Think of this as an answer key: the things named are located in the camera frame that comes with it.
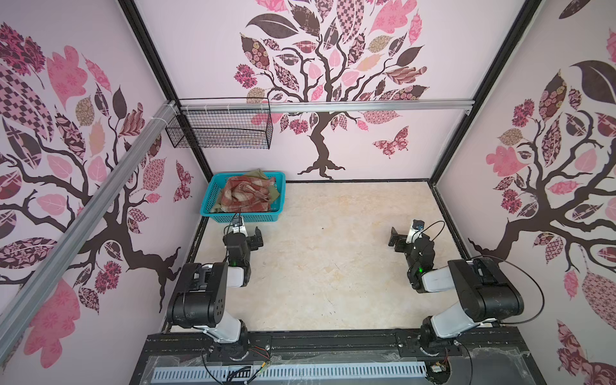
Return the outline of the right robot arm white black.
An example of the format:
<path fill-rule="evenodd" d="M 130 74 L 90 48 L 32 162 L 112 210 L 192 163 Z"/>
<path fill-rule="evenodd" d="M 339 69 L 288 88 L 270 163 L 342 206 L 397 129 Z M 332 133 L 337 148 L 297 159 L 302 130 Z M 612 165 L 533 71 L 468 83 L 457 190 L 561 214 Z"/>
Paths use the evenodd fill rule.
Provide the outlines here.
<path fill-rule="evenodd" d="M 407 235 L 391 229 L 388 245 L 407 262 L 407 280 L 419 294 L 455 291 L 457 302 L 423 320 L 418 336 L 422 353 L 436 356 L 468 330 L 485 322 L 520 315 L 525 305 L 519 291 L 491 257 L 450 260 L 436 269 L 435 242 L 418 221 Z"/>

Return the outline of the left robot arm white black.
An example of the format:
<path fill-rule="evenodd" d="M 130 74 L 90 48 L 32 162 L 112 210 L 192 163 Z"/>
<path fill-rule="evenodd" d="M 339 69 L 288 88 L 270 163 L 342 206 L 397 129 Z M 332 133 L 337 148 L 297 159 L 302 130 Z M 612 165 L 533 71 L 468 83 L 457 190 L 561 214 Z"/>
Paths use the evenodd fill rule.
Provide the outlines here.
<path fill-rule="evenodd" d="M 251 253 L 263 247 L 261 230 L 246 235 L 240 230 L 223 236 L 226 256 L 223 261 L 187 263 L 180 272 L 166 311 L 169 325 L 200 330 L 231 359 L 249 353 L 245 323 L 226 310 L 229 288 L 246 287 L 251 278 Z"/>

